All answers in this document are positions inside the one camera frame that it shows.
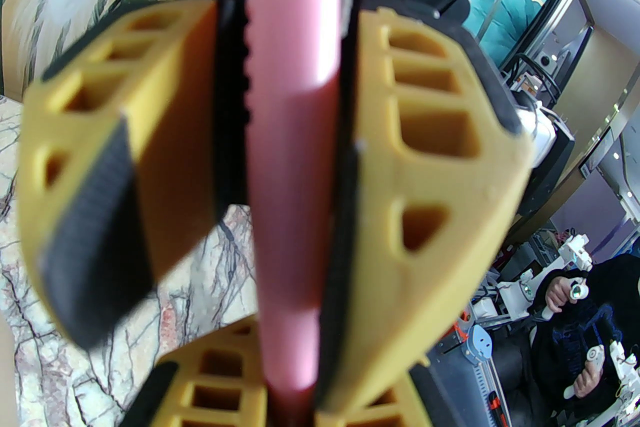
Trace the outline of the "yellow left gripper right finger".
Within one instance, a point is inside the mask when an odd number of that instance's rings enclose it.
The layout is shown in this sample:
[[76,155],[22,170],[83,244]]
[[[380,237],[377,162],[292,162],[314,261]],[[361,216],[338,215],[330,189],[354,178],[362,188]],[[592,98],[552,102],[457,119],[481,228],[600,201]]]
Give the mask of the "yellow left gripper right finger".
[[432,426],[410,376],[402,376],[370,405],[345,417],[345,426]]

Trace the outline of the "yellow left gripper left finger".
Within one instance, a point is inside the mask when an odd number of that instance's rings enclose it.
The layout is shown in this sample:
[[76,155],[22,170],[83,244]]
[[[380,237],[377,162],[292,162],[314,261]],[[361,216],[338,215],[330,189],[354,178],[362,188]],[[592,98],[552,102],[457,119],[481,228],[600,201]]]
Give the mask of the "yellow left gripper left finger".
[[165,354],[133,401],[133,425],[265,426],[257,320],[249,315]]

